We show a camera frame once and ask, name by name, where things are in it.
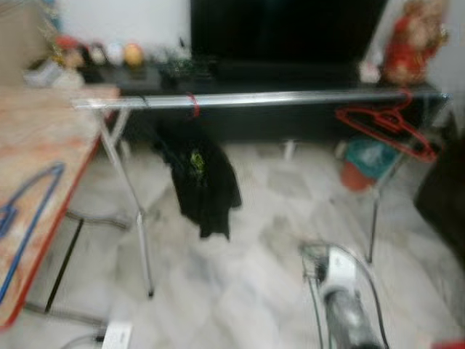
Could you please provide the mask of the chrome clothes rack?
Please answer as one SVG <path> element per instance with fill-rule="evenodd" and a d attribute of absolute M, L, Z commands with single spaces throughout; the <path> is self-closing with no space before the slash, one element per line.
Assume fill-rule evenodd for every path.
<path fill-rule="evenodd" d="M 423 100 L 439 97 L 442 104 L 432 110 L 425 107 L 421 117 L 419 132 L 425 132 L 432 127 L 448 125 L 452 117 L 451 96 L 438 91 L 416 89 L 411 92 L 413 100 L 422 97 Z M 331 91 L 270 91 L 257 93 L 225 93 L 212 95 L 196 95 L 199 106 L 207 108 L 257 107 L 272 105 L 309 105 L 325 103 L 349 103 L 360 100 L 388 100 L 393 97 L 404 97 L 400 90 L 386 89 L 368 90 L 331 90 Z M 99 127 L 100 142 L 110 161 L 125 186 L 130 203 L 136 206 L 135 228 L 139 237 L 139 248 L 142 253 L 142 274 L 146 283 L 148 297 L 153 298 L 154 282 L 152 266 L 150 266 L 148 236 L 143 225 L 144 206 L 137 198 L 136 190 L 126 173 L 123 160 L 116 146 L 120 142 L 125 125 L 129 122 L 132 110 L 191 108 L 188 97 L 180 95 L 163 96 L 129 96 L 129 97 L 77 97 L 72 100 L 72 106 L 77 110 L 88 110 L 94 113 Z"/>

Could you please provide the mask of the white pink tissue box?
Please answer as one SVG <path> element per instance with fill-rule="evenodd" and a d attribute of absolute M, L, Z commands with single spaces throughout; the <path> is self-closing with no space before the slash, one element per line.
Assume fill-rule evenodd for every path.
<path fill-rule="evenodd" d="M 362 61 L 358 66 L 358 77 L 365 84 L 376 84 L 381 81 L 381 67 L 371 61 Z"/>

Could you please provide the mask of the dark grey sofa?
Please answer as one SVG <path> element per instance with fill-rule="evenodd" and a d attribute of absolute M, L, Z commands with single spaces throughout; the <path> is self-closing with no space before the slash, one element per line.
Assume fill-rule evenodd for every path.
<path fill-rule="evenodd" d="M 415 207 L 464 267 L 465 139 L 445 144 L 416 194 Z"/>

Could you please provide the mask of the red lid jar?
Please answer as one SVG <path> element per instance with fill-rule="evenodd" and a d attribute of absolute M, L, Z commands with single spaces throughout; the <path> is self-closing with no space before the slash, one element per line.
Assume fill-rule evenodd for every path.
<path fill-rule="evenodd" d="M 82 49 L 84 45 L 79 40 L 66 34 L 60 34 L 55 39 L 57 56 L 64 68 L 80 68 L 84 66 Z"/>

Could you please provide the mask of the white flat box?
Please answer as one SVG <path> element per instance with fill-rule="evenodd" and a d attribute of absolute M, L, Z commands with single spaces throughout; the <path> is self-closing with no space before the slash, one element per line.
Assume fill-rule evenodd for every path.
<path fill-rule="evenodd" d="M 36 61 L 23 72 L 23 80 L 30 87 L 50 87 L 66 70 L 53 60 Z"/>

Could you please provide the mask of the black television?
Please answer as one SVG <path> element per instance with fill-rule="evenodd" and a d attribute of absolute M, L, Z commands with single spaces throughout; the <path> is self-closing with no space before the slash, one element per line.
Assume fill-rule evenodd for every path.
<path fill-rule="evenodd" d="M 263 63 L 361 60 L 388 0 L 190 0 L 193 55 Z"/>

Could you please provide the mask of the white round plush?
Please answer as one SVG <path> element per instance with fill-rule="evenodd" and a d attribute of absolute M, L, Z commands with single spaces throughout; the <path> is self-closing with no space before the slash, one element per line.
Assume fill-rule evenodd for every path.
<path fill-rule="evenodd" d="M 123 44 L 104 44 L 104 53 L 110 65 L 120 66 L 125 63 L 125 47 L 123 46 Z"/>

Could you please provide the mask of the red gold figurine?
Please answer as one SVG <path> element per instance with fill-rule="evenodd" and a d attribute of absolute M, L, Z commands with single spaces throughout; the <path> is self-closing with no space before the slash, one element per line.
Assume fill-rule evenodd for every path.
<path fill-rule="evenodd" d="M 429 60 L 448 40 L 445 14 L 449 0 L 407 0 L 393 25 L 382 64 L 383 80 L 391 84 L 421 84 Z"/>

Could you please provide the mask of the black remote holder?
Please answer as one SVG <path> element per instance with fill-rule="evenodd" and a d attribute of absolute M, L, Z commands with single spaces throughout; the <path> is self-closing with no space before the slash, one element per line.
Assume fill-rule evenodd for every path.
<path fill-rule="evenodd" d="M 214 63 L 205 57 L 193 57 L 184 51 L 165 49 L 159 57 L 157 67 L 170 79 L 177 80 L 212 80 Z"/>

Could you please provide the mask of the yellow pink round plush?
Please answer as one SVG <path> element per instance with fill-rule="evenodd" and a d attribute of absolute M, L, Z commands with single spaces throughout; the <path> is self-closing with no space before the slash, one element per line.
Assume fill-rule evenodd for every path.
<path fill-rule="evenodd" d="M 129 67 L 143 66 L 145 53 L 139 44 L 127 43 L 123 50 L 124 63 Z"/>

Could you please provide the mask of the blue plastic hanger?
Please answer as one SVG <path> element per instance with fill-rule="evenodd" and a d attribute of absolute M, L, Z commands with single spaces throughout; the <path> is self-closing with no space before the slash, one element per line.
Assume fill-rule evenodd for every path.
<path fill-rule="evenodd" d="M 49 186 L 46 187 L 46 192 L 44 192 L 42 200 L 40 200 L 40 203 L 36 206 L 36 211 L 34 212 L 32 219 L 29 220 L 29 225 L 25 229 L 23 237 L 21 237 L 20 245 L 17 246 L 15 250 L 14 257 L 9 264 L 9 270 L 7 270 L 7 273 L 3 278 L 3 283 L 0 284 L 0 302 L 3 302 L 3 300 L 6 299 L 7 292 L 11 289 L 13 277 L 15 276 L 16 270 L 19 268 L 19 264 L 23 259 L 26 247 L 31 242 L 34 230 L 38 226 L 39 220 L 42 219 L 44 210 L 46 210 L 47 206 L 49 206 L 51 196 L 53 196 L 53 193 L 57 190 L 57 186 L 59 186 L 65 169 L 66 165 L 61 161 L 51 164 L 46 169 L 43 169 L 42 172 L 34 174 L 29 180 L 21 183 L 21 186 L 16 190 L 16 192 L 14 192 L 13 195 L 4 202 L 3 206 L 0 206 L 0 239 L 3 239 L 9 235 L 17 220 L 17 216 L 19 216 L 20 210 L 17 206 L 19 200 L 26 195 L 28 190 L 40 182 L 40 180 L 43 180 L 44 177 L 51 177 Z"/>

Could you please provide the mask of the marble table red edge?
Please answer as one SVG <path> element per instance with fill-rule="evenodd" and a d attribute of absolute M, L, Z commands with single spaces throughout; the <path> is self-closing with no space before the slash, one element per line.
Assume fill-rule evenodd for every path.
<path fill-rule="evenodd" d="M 91 111 L 74 109 L 72 100 L 119 95 L 119 88 L 113 84 L 90 84 L 79 89 L 0 87 L 0 206 L 36 173 L 57 161 L 66 165 L 26 247 L 11 289 L 0 302 L 0 333 L 12 328 L 23 311 L 74 190 L 97 150 L 96 117 Z M 0 239 L 0 284 L 50 180 L 44 177 L 17 203 L 20 212 L 13 229 Z"/>

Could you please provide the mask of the red bin teal liner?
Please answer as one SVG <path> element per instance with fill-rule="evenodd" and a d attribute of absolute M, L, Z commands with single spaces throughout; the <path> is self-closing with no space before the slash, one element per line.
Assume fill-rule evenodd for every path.
<path fill-rule="evenodd" d="M 382 179 L 398 160 L 399 152 L 389 144 L 355 137 L 342 145 L 340 180 L 346 189 L 362 192 Z"/>

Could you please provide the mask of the black soundbar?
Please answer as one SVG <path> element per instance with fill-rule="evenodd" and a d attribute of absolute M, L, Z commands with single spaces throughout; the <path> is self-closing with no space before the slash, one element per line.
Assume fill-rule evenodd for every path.
<path fill-rule="evenodd" d="M 273 63 L 272 61 L 216 61 L 212 76 L 223 81 L 356 82 L 356 67 L 343 64 Z"/>

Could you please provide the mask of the black shirt green print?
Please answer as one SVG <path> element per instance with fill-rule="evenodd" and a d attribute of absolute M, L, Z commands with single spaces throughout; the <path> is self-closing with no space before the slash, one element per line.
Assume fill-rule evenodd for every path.
<path fill-rule="evenodd" d="M 242 206 L 229 157 L 195 121 L 160 121 L 153 148 L 170 168 L 182 215 L 200 228 L 199 236 L 230 240 L 230 212 Z"/>

